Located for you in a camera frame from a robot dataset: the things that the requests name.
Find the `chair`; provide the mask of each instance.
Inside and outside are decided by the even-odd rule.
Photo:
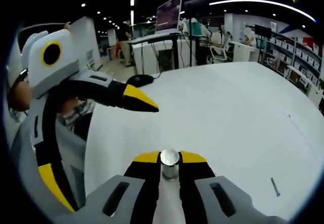
[[[210,51],[212,57],[208,61],[207,59],[207,64],[213,64],[213,63],[219,63],[218,61],[226,61],[227,60],[227,55],[226,55],[226,50],[224,48],[218,48],[213,45],[210,45]]]

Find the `robot eye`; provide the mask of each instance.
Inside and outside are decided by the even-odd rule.
[[[50,42],[43,49],[42,61],[46,66],[53,66],[61,56],[61,45],[58,42]]]

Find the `black ceiling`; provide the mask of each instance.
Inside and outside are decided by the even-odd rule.
[[[131,7],[130,0],[34,0],[29,10],[26,11],[28,15],[26,16],[24,26],[47,22],[73,22],[83,16],[90,16],[94,19],[97,30],[107,30],[109,26],[112,27],[108,20],[120,24],[123,20],[130,17],[131,10],[135,12],[135,23],[143,22],[147,17],[155,15],[156,8],[165,1],[167,0],[135,0],[135,6]],[[293,2],[293,0],[267,1],[274,1],[300,9],[313,16],[318,23],[316,24],[303,15],[286,8],[255,3],[206,6],[197,10],[197,13],[199,16],[207,16],[210,13],[213,16],[217,16],[223,15],[224,9],[227,12],[233,13],[244,13],[244,10],[248,9],[251,15],[265,17],[272,17],[272,14],[275,13],[277,15],[276,20],[296,25],[297,27],[305,24],[306,32],[311,33],[311,35],[319,36],[319,34],[322,34],[322,30],[318,32],[319,29],[323,28],[322,24],[324,22],[322,8],[319,8],[320,4],[323,3],[321,0],[298,0],[297,2]]]

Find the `desk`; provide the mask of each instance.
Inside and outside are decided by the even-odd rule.
[[[299,71],[295,67],[289,65],[288,69],[289,71],[285,73],[285,78],[290,78],[291,71],[294,71],[298,75],[300,75],[300,77],[303,78],[303,80],[305,80],[308,83],[306,96],[314,103],[316,107],[318,107],[322,99],[323,90],[318,89],[318,87],[314,85],[313,81],[307,78],[306,75],[304,75],[301,71]]]
[[[204,156],[266,215],[290,219],[316,185],[324,163],[324,117],[268,68],[250,62],[196,66],[164,72],[141,89],[160,112],[95,107],[86,195],[124,174],[137,155],[166,148]]]
[[[169,50],[172,47],[175,49],[173,60],[177,63],[177,65],[173,64],[173,69],[184,68],[190,65],[189,39],[180,36],[179,33],[173,36],[177,36],[174,44],[170,40],[170,34],[148,35],[147,37],[138,38],[129,42],[133,47],[134,60],[138,74],[159,73],[155,50],[158,53],[161,50]],[[163,39],[164,37],[166,38],[165,41],[151,43],[151,41],[156,38]],[[195,41],[192,42],[192,53],[195,54]],[[195,66],[195,56],[192,56],[192,66]]]
[[[229,43],[234,44],[233,62],[258,62],[259,50],[257,48],[233,41]]]

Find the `silver can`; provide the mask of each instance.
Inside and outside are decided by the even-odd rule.
[[[172,181],[179,176],[179,153],[175,150],[164,150],[160,155],[162,176]]]

